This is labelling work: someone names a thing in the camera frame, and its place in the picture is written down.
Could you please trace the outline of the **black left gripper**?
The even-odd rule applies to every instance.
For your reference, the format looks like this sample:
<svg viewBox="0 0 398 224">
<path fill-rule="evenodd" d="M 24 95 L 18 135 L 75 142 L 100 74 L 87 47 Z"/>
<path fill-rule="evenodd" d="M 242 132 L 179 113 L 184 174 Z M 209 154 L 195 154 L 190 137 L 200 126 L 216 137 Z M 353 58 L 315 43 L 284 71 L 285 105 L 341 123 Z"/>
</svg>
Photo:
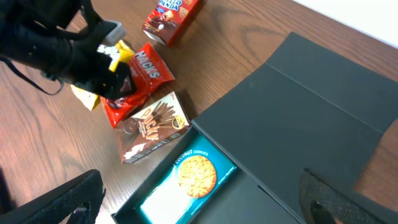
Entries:
<svg viewBox="0 0 398 224">
<path fill-rule="evenodd" d="M 135 94 L 137 88 L 128 64 L 118 65 L 113 72 L 109 69 L 111 57 L 97 52 L 110 29 L 102 21 L 84 38 L 71 42 L 70 59 L 58 77 L 88 92 L 117 100 Z"/>
</svg>

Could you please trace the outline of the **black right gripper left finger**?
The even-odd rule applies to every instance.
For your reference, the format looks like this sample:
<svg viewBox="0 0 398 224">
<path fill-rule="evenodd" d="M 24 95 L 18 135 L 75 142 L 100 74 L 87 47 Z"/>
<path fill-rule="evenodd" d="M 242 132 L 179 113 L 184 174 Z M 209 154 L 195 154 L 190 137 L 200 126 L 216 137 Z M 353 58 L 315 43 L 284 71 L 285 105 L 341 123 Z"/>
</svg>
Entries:
<svg viewBox="0 0 398 224">
<path fill-rule="evenodd" d="M 89 170 L 35 200 L 1 215 L 7 223 L 94 223 L 106 190 L 100 171 Z"/>
</svg>

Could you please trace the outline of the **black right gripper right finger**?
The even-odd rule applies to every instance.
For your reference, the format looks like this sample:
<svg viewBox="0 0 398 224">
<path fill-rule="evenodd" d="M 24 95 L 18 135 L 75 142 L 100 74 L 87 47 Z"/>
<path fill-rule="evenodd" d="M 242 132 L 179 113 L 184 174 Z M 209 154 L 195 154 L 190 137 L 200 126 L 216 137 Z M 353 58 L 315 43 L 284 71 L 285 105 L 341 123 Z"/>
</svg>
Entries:
<svg viewBox="0 0 398 224">
<path fill-rule="evenodd" d="M 397 223 L 397 212 L 360 194 L 328 183 L 304 169 L 298 199 L 306 223 Z"/>
</svg>

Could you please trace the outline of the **yellow Hacks candy bag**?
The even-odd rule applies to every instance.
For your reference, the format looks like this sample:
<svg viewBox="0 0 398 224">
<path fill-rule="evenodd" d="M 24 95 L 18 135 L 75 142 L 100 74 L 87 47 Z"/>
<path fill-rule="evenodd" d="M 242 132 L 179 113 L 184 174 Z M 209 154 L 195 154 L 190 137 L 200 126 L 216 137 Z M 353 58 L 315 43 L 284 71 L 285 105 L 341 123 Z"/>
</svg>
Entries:
<svg viewBox="0 0 398 224">
<path fill-rule="evenodd" d="M 111 57 L 112 61 L 109 65 L 109 69 L 113 72 L 116 70 L 116 67 L 120 62 L 127 63 L 129 59 L 135 54 L 135 52 L 123 40 L 120 40 L 114 46 L 107 46 L 100 44 L 99 47 L 97 48 L 97 52 Z M 90 93 L 81 88 L 77 88 L 74 85 L 70 86 L 73 94 L 90 111 L 92 111 L 99 104 L 100 100 L 98 95 Z"/>
</svg>

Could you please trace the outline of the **red Hacks candy bag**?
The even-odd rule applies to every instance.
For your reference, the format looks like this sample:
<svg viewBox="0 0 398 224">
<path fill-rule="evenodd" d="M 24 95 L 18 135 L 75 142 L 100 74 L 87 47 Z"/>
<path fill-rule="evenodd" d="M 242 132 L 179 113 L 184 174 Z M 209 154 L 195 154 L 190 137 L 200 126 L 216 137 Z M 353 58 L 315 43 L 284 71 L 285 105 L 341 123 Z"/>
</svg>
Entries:
<svg viewBox="0 0 398 224">
<path fill-rule="evenodd" d="M 130 112 L 142 106 L 163 83 L 175 79 L 161 56 L 149 42 L 135 52 L 126 64 L 129 65 L 132 79 L 137 88 L 135 94 L 114 101 L 100 98 L 113 128 Z"/>
</svg>

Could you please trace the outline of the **black container box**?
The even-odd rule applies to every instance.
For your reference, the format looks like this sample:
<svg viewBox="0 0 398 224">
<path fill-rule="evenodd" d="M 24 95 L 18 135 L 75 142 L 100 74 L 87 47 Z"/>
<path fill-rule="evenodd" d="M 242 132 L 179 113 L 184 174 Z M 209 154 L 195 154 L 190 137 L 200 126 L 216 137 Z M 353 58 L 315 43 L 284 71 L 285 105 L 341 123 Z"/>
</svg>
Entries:
<svg viewBox="0 0 398 224">
<path fill-rule="evenodd" d="M 299 204 L 302 171 L 354 192 L 396 119 L 396 82 L 291 33 L 193 120 L 113 220 L 145 223 L 138 203 L 201 134 L 236 170 L 187 223 L 306 223 Z"/>
</svg>

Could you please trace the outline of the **red Hello Panda box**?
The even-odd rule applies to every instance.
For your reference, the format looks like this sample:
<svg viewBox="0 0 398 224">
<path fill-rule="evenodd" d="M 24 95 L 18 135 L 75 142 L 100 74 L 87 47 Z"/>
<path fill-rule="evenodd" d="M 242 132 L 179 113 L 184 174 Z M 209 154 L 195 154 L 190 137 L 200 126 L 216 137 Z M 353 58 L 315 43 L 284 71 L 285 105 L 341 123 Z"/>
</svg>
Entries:
<svg viewBox="0 0 398 224">
<path fill-rule="evenodd" d="M 152 40 L 171 45 L 196 11 L 199 0 L 159 0 L 147 16 L 142 31 Z"/>
</svg>

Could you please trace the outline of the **brown Pocky box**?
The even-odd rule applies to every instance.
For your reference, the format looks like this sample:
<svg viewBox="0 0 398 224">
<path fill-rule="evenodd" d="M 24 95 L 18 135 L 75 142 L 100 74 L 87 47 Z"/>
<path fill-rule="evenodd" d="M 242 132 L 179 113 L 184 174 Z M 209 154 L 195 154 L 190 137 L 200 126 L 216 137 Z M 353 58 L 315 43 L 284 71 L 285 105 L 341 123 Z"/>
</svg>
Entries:
<svg viewBox="0 0 398 224">
<path fill-rule="evenodd" d="M 116 126 L 121 162 L 135 163 L 189 128 L 189 119 L 173 91 Z"/>
</svg>

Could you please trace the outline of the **teal coconut cookies box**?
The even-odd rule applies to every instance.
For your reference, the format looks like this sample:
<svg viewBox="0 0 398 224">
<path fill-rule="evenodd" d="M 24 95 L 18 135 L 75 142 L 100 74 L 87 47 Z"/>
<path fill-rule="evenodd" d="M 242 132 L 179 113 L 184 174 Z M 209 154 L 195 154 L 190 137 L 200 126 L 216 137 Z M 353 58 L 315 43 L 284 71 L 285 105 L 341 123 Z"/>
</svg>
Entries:
<svg viewBox="0 0 398 224">
<path fill-rule="evenodd" d="M 136 210 L 145 223 L 187 223 L 235 170 L 236 166 L 199 134 Z"/>
</svg>

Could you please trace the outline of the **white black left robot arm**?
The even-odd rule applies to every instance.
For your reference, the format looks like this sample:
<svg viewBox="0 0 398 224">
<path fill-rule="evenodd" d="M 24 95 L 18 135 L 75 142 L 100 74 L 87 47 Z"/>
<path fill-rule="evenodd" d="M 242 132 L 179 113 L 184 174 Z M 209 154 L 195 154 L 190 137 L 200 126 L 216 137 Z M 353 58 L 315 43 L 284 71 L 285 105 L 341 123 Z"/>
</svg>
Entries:
<svg viewBox="0 0 398 224">
<path fill-rule="evenodd" d="M 109 100 L 135 94 L 129 65 L 120 62 L 112 71 L 112 58 L 97 51 L 124 35 L 121 23 L 102 19 L 90 0 L 1 1 L 1 61 L 32 86 L 13 62 Z"/>
</svg>

